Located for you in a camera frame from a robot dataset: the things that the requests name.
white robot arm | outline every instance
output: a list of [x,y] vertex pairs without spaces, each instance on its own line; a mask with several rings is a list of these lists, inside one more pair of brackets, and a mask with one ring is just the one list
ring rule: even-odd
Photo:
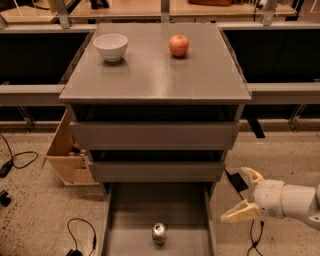
[[241,201],[221,216],[224,223],[252,220],[261,214],[276,218],[299,219],[320,231],[320,184],[317,188],[288,185],[279,180],[265,180],[250,168],[241,168],[254,187],[254,203]]

aluminum can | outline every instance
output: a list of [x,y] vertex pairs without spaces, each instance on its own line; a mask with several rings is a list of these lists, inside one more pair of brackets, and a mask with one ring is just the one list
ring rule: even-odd
[[154,224],[152,228],[152,239],[157,245],[163,245],[166,241],[167,236],[166,227],[162,223]]

cardboard box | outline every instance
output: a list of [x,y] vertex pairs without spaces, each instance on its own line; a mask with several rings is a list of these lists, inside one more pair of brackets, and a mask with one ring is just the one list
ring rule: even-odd
[[70,122],[71,118],[65,112],[45,158],[65,185],[95,185],[97,183],[92,178],[87,156],[69,156],[75,141]]

speckled floor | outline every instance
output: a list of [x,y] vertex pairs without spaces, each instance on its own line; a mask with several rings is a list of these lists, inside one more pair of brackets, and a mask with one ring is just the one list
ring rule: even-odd
[[[234,149],[226,163],[230,172],[249,166],[264,177],[281,179],[288,184],[316,186],[320,182],[320,123],[309,122],[290,131],[283,123],[262,122],[265,139],[256,139],[243,125]],[[0,255],[61,256],[75,248],[68,233],[67,222],[80,217],[88,220],[97,231],[98,241],[104,220],[103,195],[99,186],[65,186],[44,156],[53,138],[53,132],[21,129],[3,131],[13,153],[34,150],[39,158],[25,169],[13,168],[0,179],[0,190],[9,192],[8,207],[0,206]],[[0,142],[0,161],[8,160],[8,151]],[[30,156],[21,156],[16,164],[23,164]],[[226,176],[217,184],[211,198],[219,255],[247,255],[251,247],[251,222],[223,224],[222,213],[240,201],[239,195]],[[267,255],[318,256],[320,232],[293,219],[263,217],[265,222],[259,251]],[[260,219],[253,228],[254,239],[259,236]],[[74,222],[71,229],[79,249],[89,255],[92,231],[85,223]],[[251,256],[258,255],[252,250]]]

apple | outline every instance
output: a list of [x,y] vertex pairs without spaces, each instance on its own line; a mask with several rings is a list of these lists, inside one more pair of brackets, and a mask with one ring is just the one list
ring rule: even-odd
[[189,40],[184,35],[174,35],[170,38],[169,49],[172,56],[183,57],[189,49]]

